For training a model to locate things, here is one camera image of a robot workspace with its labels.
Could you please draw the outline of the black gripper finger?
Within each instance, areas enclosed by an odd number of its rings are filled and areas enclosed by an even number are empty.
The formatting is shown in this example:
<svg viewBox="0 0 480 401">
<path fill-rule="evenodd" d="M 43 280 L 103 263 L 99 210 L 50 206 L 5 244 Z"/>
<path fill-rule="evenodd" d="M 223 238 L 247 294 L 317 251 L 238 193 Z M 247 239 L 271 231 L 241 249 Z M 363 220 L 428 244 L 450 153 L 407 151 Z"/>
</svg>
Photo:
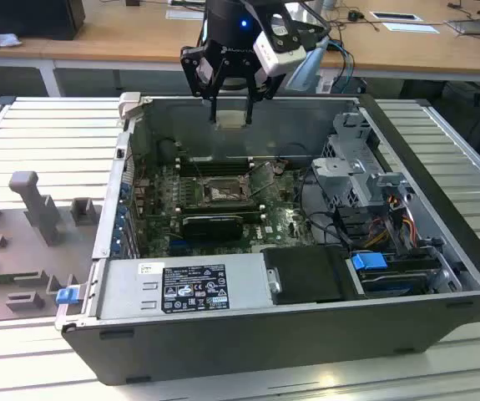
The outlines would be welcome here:
<svg viewBox="0 0 480 401">
<path fill-rule="evenodd" d="M 244 72 L 245 87 L 247 88 L 245 122 L 251 124 L 254 104 L 265 99 L 272 99 L 283 82 L 284 75 L 267 76 L 259 62 L 246 65 Z"/>
<path fill-rule="evenodd" d="M 199 47 L 185 46 L 180 50 L 180 64 L 192 95 L 210 101 L 211 123 L 216 122 L 217 97 L 227 77 L 227 58 L 221 53 L 221 49 L 218 44 L 205 44 Z M 207 82 L 197 72 L 203 60 L 212 69 Z"/>
</svg>

